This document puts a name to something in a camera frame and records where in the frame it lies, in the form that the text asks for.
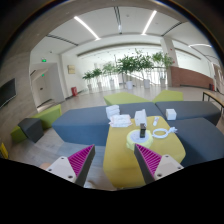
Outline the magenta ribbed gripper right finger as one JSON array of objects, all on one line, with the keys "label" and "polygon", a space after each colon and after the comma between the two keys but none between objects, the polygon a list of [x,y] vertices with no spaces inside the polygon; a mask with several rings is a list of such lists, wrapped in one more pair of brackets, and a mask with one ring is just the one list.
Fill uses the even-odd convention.
[{"label": "magenta ribbed gripper right finger", "polygon": [[183,169],[183,166],[170,155],[160,155],[139,144],[135,145],[134,154],[146,184]]}]

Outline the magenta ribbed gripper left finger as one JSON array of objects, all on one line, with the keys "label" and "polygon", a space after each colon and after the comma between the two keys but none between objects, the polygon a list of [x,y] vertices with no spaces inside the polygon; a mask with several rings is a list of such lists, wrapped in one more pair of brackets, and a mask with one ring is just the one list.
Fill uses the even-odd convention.
[{"label": "magenta ribbed gripper left finger", "polygon": [[94,156],[95,145],[90,145],[69,157],[59,157],[47,171],[83,187]]}]

